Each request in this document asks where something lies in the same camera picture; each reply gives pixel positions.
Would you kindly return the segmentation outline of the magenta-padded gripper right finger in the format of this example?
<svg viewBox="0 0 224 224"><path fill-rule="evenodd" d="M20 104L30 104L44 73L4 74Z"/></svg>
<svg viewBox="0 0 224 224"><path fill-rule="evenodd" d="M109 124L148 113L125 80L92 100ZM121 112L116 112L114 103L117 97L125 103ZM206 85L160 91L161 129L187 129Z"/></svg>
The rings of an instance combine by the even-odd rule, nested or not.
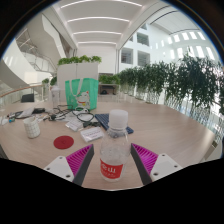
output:
<svg viewBox="0 0 224 224"><path fill-rule="evenodd" d="M148 185L182 169L167 154L156 154L134 143L131 144L131 155L144 185Z"/></svg>

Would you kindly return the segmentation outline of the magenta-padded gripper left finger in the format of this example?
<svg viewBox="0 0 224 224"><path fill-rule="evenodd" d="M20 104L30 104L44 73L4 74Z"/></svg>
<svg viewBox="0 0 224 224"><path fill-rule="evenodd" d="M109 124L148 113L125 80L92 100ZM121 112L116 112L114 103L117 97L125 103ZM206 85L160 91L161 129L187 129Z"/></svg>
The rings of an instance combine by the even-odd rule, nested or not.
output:
<svg viewBox="0 0 224 224"><path fill-rule="evenodd" d="M94 146L90 144L67 157L58 156L44 170L81 186L93 155Z"/></svg>

